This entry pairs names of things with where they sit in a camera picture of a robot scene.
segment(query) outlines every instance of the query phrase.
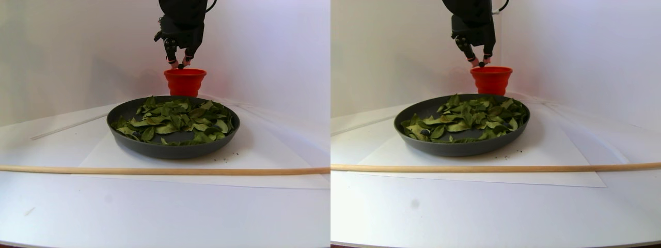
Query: pile of leaves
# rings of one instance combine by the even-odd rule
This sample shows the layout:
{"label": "pile of leaves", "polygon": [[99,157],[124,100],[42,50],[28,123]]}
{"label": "pile of leaves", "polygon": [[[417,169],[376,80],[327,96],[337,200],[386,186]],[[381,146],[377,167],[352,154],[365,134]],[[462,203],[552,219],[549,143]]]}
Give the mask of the pile of leaves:
{"label": "pile of leaves", "polygon": [[[220,140],[234,130],[229,110],[213,101],[195,105],[188,99],[156,103],[154,97],[148,97],[136,115],[142,115],[142,119],[126,120],[120,116],[110,126],[133,140],[162,145],[204,144]],[[194,132],[195,138],[183,142],[166,142],[161,138],[161,142],[152,142],[155,134],[179,131]]]}
{"label": "pile of leaves", "polygon": [[[528,115],[520,101],[508,99],[502,103],[493,97],[482,97],[469,101],[459,100],[459,95],[450,97],[436,111],[439,117],[419,117],[413,114],[410,120],[401,122],[405,134],[416,140],[436,143],[468,143],[488,140],[517,130]],[[454,139],[452,133],[466,130],[482,130],[479,138]],[[450,134],[448,140],[442,140]]]}

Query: white tabletop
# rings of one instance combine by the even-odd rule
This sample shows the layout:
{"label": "white tabletop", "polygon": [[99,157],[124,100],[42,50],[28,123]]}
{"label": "white tabletop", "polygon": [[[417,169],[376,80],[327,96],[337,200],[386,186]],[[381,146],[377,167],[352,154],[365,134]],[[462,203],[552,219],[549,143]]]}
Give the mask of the white tabletop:
{"label": "white tabletop", "polygon": [[[12,161],[45,163],[56,157],[59,164],[75,167],[104,132],[85,132],[88,129],[82,125],[76,132],[87,134],[87,138],[71,136],[59,149],[39,145],[39,141],[27,145],[32,142],[28,138],[102,114],[111,107],[24,123],[32,126],[26,133],[3,135],[14,142],[24,140],[25,146],[5,140],[0,142],[0,149],[13,147],[18,158],[9,159]],[[194,185],[0,171],[0,243],[67,248],[328,247],[330,204],[327,189]]]}
{"label": "white tabletop", "polygon": [[[661,161],[661,134],[559,109],[631,163]],[[367,122],[369,115],[342,122]],[[378,117],[371,114],[371,119]],[[347,129],[333,124],[335,130]],[[333,148],[331,155],[358,162],[383,142],[374,140],[356,142],[362,153],[344,147]],[[607,188],[333,171],[331,241],[385,247],[604,247],[661,240],[661,170],[598,174]]]}

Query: white paper sheet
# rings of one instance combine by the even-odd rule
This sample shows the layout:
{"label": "white paper sheet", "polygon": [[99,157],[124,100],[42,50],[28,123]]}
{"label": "white paper sheet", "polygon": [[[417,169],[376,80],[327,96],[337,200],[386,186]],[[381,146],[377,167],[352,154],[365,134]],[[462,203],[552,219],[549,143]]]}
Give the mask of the white paper sheet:
{"label": "white paper sheet", "polygon": [[[589,165],[544,106],[531,104],[528,107],[531,110],[531,118],[525,132],[517,140],[499,150],[472,157],[438,157],[409,147],[395,134],[358,164],[402,166]],[[417,179],[606,187],[595,172],[352,173]]]}
{"label": "white paper sheet", "polygon": [[[116,143],[110,132],[80,167],[106,168],[192,168],[192,169],[285,169],[309,168],[300,156],[261,127],[256,120],[232,108],[241,118],[241,127],[229,144],[219,151],[185,160],[154,159]],[[183,176],[183,175],[76,175],[205,185],[249,186],[260,188],[330,188],[321,175],[286,176]]]}

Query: cable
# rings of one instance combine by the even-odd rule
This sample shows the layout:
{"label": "cable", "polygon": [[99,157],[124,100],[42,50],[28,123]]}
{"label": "cable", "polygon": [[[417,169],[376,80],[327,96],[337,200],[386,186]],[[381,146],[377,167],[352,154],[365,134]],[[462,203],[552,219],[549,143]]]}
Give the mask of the cable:
{"label": "cable", "polygon": [[209,12],[211,9],[213,9],[213,7],[215,6],[216,1],[218,1],[218,0],[214,0],[214,3],[211,4],[211,7],[209,7],[209,9],[207,9],[206,12]]}
{"label": "cable", "polygon": [[500,9],[497,9],[495,11],[491,11],[491,14],[493,15],[498,15],[500,12],[507,7],[507,4],[510,3],[510,0],[505,0],[505,5],[503,5]]}
{"label": "cable", "polygon": [[510,0],[505,0],[505,5],[503,5],[500,9],[498,9],[498,12],[502,11],[503,9],[505,9],[505,7],[507,7],[507,4],[508,4],[508,3],[510,3]]}

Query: green leaf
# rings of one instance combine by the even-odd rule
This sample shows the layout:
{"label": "green leaf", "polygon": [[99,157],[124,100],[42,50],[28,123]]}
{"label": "green leaf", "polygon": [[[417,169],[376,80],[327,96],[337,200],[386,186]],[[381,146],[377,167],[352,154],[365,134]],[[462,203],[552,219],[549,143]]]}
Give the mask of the green leaf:
{"label": "green leaf", "polygon": [[411,118],[411,124],[418,123],[420,121],[420,117],[418,117],[418,114],[413,114],[413,117]]}
{"label": "green leaf", "polygon": [[144,105],[147,108],[155,108],[156,107],[156,99],[154,98],[154,96],[147,97],[147,99],[145,100]]}
{"label": "green leaf", "polygon": [[415,135],[415,138],[418,140],[425,140],[427,137],[422,135],[421,132],[424,130],[421,126],[418,125],[413,125],[407,127],[413,135]]}
{"label": "green leaf", "polygon": [[229,127],[227,126],[227,124],[223,120],[221,120],[221,119],[216,120],[215,125],[220,128],[222,133],[226,134],[226,133],[229,132]]}
{"label": "green leaf", "polygon": [[500,106],[504,109],[508,109],[508,108],[510,108],[510,106],[512,104],[514,104],[514,100],[510,98],[507,101],[504,101],[503,103],[501,103]]}
{"label": "green leaf", "polygon": [[211,102],[211,101],[207,101],[206,103],[202,104],[202,105],[200,106],[200,108],[201,108],[201,109],[205,109],[205,110],[209,110],[209,108],[211,108],[213,105],[214,105],[213,102]]}
{"label": "green leaf", "polygon": [[441,105],[440,107],[438,107],[438,109],[436,110],[436,112],[440,113],[440,112],[443,112],[445,109],[446,109],[446,106],[445,106],[445,105]]}
{"label": "green leaf", "polygon": [[460,121],[457,124],[452,124],[452,125],[447,126],[447,131],[448,132],[461,132],[461,131],[465,131],[465,130],[468,130],[468,129],[471,129],[471,127],[468,126],[466,124],[466,122],[464,122],[464,121]]}
{"label": "green leaf", "polygon": [[439,118],[439,121],[441,123],[450,123],[450,122],[453,122],[456,118],[461,118],[461,116],[454,115],[454,114],[441,115],[441,117]]}
{"label": "green leaf", "polygon": [[494,134],[493,130],[486,130],[482,133],[482,136],[477,138],[478,140],[488,140],[488,139],[493,139],[496,137],[496,134]]}
{"label": "green leaf", "polygon": [[209,126],[205,124],[193,124],[193,127],[199,131],[204,131],[207,130],[207,128],[209,128]]}
{"label": "green leaf", "polygon": [[457,107],[451,108],[450,111],[452,111],[452,112],[461,112],[461,111],[463,111],[464,108],[466,108],[466,106],[468,106],[468,105],[462,104],[462,105],[459,105]]}
{"label": "green leaf", "polygon": [[178,130],[173,126],[172,122],[169,122],[164,126],[157,126],[154,130],[154,132],[157,134],[172,134],[173,132],[177,131]]}
{"label": "green leaf", "polygon": [[154,138],[154,127],[150,126],[145,130],[145,132],[141,136],[142,140],[148,142],[151,141],[151,139]]}
{"label": "green leaf", "polygon": [[432,135],[429,136],[429,138],[438,139],[441,136],[443,136],[445,131],[446,131],[445,126],[437,126],[436,128],[434,128],[434,131],[432,132]]}
{"label": "green leaf", "polygon": [[131,130],[131,128],[128,128],[127,126],[117,128],[117,131],[119,131],[119,132],[121,132],[125,135],[129,135],[129,134],[133,135],[133,133],[135,132],[135,131]]}
{"label": "green leaf", "polygon": [[203,109],[203,108],[195,108],[194,110],[191,110],[191,111],[188,113],[188,116],[189,116],[190,118],[199,118],[199,117],[201,117],[202,115],[204,115],[205,112],[206,112],[206,110]]}
{"label": "green leaf", "polygon": [[182,120],[181,120],[181,116],[179,116],[179,115],[172,115],[172,116],[170,116],[170,119],[172,120],[172,125],[173,125],[177,130],[180,130],[180,129],[181,129],[181,126],[182,126],[182,124],[183,124],[183,123],[182,123]]}
{"label": "green leaf", "polygon": [[169,117],[164,117],[164,116],[150,116],[147,117],[145,121],[147,122],[147,124],[155,126],[162,123],[164,120],[168,120],[168,119]]}
{"label": "green leaf", "polygon": [[459,94],[452,95],[452,97],[450,97],[450,99],[447,100],[447,106],[450,108],[459,106]]}
{"label": "green leaf", "polygon": [[206,134],[206,135],[211,135],[211,134],[214,134],[214,133],[221,133],[221,130],[219,128],[216,128],[216,127],[213,127],[213,126],[208,127],[204,130],[204,134]]}
{"label": "green leaf", "polygon": [[213,123],[206,118],[191,118],[195,123],[205,124],[207,126],[213,125]]}
{"label": "green leaf", "polygon": [[402,121],[402,122],[400,123],[400,125],[401,125],[403,128],[407,128],[408,126],[411,125],[411,120],[405,120],[405,121]]}
{"label": "green leaf", "polygon": [[501,106],[495,106],[489,109],[488,113],[490,116],[498,116],[502,112]]}
{"label": "green leaf", "polygon": [[191,126],[192,125],[191,120],[190,120],[190,118],[188,117],[187,114],[182,114],[181,115],[181,121],[183,123],[182,126]]}
{"label": "green leaf", "polygon": [[489,116],[488,119],[491,120],[491,121],[493,121],[493,122],[505,123],[505,120],[503,120],[503,119],[502,119],[501,117],[499,117],[499,116]]}
{"label": "green leaf", "polygon": [[502,124],[499,122],[486,122],[486,126],[489,128],[496,128],[497,126],[502,126]]}
{"label": "green leaf", "polygon": [[463,120],[466,122],[466,126],[468,126],[470,129],[473,126],[473,115],[471,114],[471,109],[464,108],[463,111],[461,111],[461,115]]}
{"label": "green leaf", "polygon": [[510,119],[510,126],[511,126],[510,131],[514,131],[519,128],[519,124],[516,123],[516,120],[514,120],[514,118]]}
{"label": "green leaf", "polygon": [[434,118],[433,116],[429,116],[422,120],[423,123],[427,125],[435,125],[435,124],[441,124],[441,118]]}
{"label": "green leaf", "polygon": [[130,122],[130,123],[131,123],[131,125],[133,125],[133,126],[135,126],[135,127],[149,126],[149,124],[147,123],[146,120],[137,121],[135,118],[131,119],[131,122]]}
{"label": "green leaf", "polygon": [[482,120],[486,118],[486,114],[484,112],[478,112],[473,115],[474,122],[477,124],[482,124]]}
{"label": "green leaf", "polygon": [[453,140],[452,143],[453,143],[453,144],[457,144],[457,143],[471,143],[471,142],[478,142],[478,141],[480,141],[480,140],[479,140],[479,139],[476,139],[476,138],[461,138],[461,139],[458,139],[458,140]]}
{"label": "green leaf", "polygon": [[212,142],[213,140],[203,132],[195,132],[195,138],[193,138],[193,141],[200,143],[208,143],[208,142]]}
{"label": "green leaf", "polygon": [[424,128],[424,129],[432,129],[432,128],[433,128],[433,127],[431,127],[431,126],[425,124],[425,123],[424,123],[423,121],[421,121],[421,120],[419,120],[417,124],[418,124],[418,126]]}
{"label": "green leaf", "polygon": [[163,107],[160,106],[158,108],[154,108],[153,110],[150,110],[149,112],[153,115],[160,115],[163,112]]}

